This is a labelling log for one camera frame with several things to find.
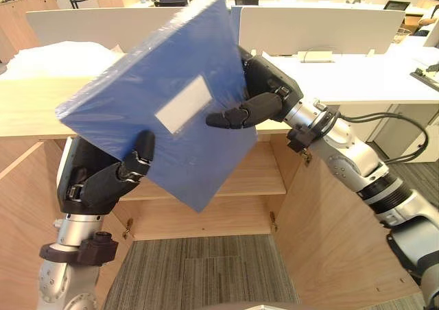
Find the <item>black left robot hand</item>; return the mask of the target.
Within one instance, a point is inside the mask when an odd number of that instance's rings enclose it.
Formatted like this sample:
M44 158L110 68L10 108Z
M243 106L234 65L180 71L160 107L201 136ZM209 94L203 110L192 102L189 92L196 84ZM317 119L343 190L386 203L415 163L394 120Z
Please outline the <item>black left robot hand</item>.
M72 215L107 215L119 199L147 175L154 158L155 135L144 130L122 160L80 136L66 140L57 175L60 211Z

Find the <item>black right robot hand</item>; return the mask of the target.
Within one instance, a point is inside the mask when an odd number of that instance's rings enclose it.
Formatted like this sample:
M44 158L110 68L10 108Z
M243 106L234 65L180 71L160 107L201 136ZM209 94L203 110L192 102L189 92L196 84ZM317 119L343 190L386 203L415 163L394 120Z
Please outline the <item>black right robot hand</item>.
M246 100L238 107L211 113L206 124L222 129L254 127L268 119L282 122L304 97L299 85L260 55L238 48L244 71Z

